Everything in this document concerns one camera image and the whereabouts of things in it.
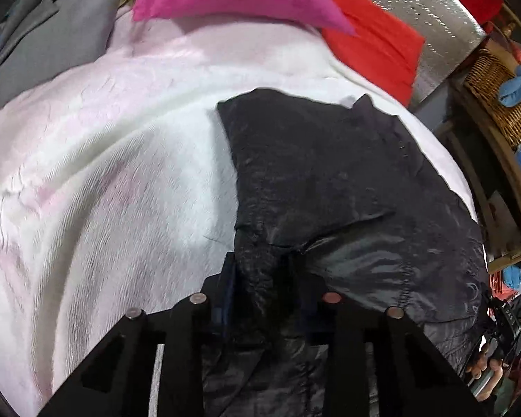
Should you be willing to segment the red pillow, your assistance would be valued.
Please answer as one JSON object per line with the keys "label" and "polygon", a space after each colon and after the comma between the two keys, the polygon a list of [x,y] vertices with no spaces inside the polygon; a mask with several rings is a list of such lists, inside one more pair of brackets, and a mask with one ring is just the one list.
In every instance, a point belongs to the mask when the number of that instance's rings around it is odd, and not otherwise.
{"label": "red pillow", "polygon": [[353,36],[330,28],[321,30],[333,55],[408,106],[425,39],[372,0],[332,1],[355,28]]}

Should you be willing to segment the silver quilted headboard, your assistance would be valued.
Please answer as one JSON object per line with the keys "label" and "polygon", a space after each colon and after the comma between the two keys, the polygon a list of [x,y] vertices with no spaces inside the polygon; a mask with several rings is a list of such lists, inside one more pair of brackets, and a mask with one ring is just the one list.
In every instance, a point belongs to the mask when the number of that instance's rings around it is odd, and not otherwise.
{"label": "silver quilted headboard", "polygon": [[486,38],[459,0],[372,0],[425,39],[409,107],[419,106]]}

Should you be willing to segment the grey folded garment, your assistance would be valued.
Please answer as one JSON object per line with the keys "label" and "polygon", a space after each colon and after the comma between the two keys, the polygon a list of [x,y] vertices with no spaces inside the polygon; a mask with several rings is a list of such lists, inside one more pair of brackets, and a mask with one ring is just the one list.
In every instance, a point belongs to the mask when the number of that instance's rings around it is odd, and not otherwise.
{"label": "grey folded garment", "polygon": [[0,109],[104,55],[120,0],[17,0],[0,30]]}

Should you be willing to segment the white pink bed blanket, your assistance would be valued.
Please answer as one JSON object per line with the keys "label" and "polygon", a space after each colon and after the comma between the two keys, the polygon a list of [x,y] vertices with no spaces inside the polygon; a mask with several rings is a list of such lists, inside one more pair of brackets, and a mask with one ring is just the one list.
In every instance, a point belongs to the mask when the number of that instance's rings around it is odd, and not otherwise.
{"label": "white pink bed blanket", "polygon": [[256,88],[399,118],[468,208],[452,156],[295,24],[115,21],[106,54],[0,110],[0,392],[35,416],[131,307],[169,308],[233,243],[235,173],[216,105]]}

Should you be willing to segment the wicker basket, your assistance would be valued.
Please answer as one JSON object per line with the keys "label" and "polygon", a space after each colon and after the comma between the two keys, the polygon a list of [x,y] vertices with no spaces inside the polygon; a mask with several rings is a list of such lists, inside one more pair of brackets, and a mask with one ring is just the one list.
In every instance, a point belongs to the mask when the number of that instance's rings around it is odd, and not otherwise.
{"label": "wicker basket", "polygon": [[494,54],[482,48],[463,85],[484,107],[510,147],[517,149],[521,145],[521,102],[508,107],[499,100],[501,85],[514,77]]}

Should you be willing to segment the wooden shelf unit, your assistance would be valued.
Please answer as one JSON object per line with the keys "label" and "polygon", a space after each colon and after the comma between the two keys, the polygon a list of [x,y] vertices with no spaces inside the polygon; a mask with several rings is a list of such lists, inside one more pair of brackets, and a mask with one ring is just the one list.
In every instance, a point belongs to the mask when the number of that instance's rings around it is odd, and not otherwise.
{"label": "wooden shelf unit", "polygon": [[521,102],[498,100],[521,65],[521,21],[508,8],[485,23],[486,38],[449,79],[452,113],[439,140],[468,180],[483,232],[488,270],[521,267]]}

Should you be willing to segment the light blue cloth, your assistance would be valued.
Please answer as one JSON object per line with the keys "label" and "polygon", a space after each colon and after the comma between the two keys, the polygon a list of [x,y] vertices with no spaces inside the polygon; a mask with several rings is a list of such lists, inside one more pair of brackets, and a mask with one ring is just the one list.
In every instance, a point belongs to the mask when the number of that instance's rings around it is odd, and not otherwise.
{"label": "light blue cloth", "polygon": [[498,100],[505,107],[514,107],[521,103],[521,65],[517,66],[515,77],[501,84]]}

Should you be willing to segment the black jacket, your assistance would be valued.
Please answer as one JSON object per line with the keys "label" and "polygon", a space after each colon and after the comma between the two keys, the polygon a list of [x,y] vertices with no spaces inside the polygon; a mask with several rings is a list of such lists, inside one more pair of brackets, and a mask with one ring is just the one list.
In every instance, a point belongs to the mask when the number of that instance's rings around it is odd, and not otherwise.
{"label": "black jacket", "polygon": [[402,309],[462,379],[487,316],[480,229],[399,118],[255,89],[217,106],[237,172],[229,338],[210,416],[324,416],[324,344],[295,328],[303,267],[360,307]]}

